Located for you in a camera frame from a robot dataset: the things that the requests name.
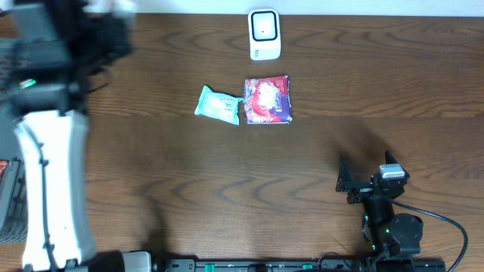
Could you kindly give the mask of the red purple pad packet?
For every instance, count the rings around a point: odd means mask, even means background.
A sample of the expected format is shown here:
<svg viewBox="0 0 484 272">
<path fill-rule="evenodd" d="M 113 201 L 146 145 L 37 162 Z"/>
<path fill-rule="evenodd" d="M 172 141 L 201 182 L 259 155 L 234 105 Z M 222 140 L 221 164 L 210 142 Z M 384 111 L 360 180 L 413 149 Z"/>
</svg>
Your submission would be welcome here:
<svg viewBox="0 0 484 272">
<path fill-rule="evenodd" d="M 289 76 L 246 79 L 244 115 L 248 124 L 289 124 L 293 120 Z"/>
</svg>

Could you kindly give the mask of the teal wet wipes packet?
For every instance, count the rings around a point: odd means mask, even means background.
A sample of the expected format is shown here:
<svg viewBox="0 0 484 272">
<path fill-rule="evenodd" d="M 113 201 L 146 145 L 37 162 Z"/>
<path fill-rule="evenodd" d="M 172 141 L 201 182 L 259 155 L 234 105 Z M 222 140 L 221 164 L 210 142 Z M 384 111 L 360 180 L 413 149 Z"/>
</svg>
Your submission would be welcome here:
<svg viewBox="0 0 484 272">
<path fill-rule="evenodd" d="M 208 85 L 204 85 L 194 114 L 218 119 L 232 125 L 239 125 L 238 110 L 242 101 L 242 97 L 218 93 Z"/>
</svg>

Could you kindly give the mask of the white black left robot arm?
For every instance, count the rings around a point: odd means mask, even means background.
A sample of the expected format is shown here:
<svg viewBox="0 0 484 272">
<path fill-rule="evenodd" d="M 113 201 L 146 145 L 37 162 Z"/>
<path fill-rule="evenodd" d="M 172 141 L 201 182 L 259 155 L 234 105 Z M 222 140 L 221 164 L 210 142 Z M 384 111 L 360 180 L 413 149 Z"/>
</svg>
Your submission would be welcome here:
<svg viewBox="0 0 484 272">
<path fill-rule="evenodd" d="M 3 113 L 20 158 L 5 177 L 24 179 L 24 271 L 153 271 L 147 251 L 99 252 L 85 192 L 89 79 L 132 52 L 133 1 L 13 1 L 17 37 L 2 39 Z"/>
</svg>

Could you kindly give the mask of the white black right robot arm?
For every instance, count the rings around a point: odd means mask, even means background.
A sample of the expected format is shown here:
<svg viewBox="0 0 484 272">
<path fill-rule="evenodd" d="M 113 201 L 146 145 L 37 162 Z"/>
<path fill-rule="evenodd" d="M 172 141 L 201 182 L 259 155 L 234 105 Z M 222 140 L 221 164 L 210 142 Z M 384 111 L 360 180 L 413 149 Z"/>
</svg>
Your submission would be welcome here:
<svg viewBox="0 0 484 272">
<path fill-rule="evenodd" d="M 363 205 L 367 240 L 386 259 L 420 253 L 423 221 L 408 213 L 396 214 L 392 201 L 401 196 L 410 178 L 391 152 L 385 152 L 385 163 L 367 182 L 354 181 L 348 163 L 340 158 L 336 191 L 346 193 L 348 204 Z"/>
</svg>

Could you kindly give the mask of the grey plastic mesh basket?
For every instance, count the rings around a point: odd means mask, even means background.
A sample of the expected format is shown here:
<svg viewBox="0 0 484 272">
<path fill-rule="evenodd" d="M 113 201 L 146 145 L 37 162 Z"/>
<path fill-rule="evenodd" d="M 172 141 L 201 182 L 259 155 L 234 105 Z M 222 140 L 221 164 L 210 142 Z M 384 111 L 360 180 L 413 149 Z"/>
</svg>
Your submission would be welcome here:
<svg viewBox="0 0 484 272">
<path fill-rule="evenodd" d="M 1 39 L 1 243 L 26 239 L 27 204 L 23 158 L 6 113 L 6 82 L 11 74 L 14 39 Z"/>
</svg>

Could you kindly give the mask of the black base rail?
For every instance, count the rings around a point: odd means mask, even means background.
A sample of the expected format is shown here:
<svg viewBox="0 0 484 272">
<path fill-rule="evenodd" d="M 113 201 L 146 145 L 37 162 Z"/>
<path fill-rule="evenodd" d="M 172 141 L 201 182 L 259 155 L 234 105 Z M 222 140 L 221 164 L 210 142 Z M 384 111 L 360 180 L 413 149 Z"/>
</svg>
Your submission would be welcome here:
<svg viewBox="0 0 484 272">
<path fill-rule="evenodd" d="M 217 261 L 179 258 L 156 261 L 151 270 L 153 272 L 446 272 L 442 261 L 393 260 L 369 264 L 342 258 L 325 258 L 321 261 Z"/>
</svg>

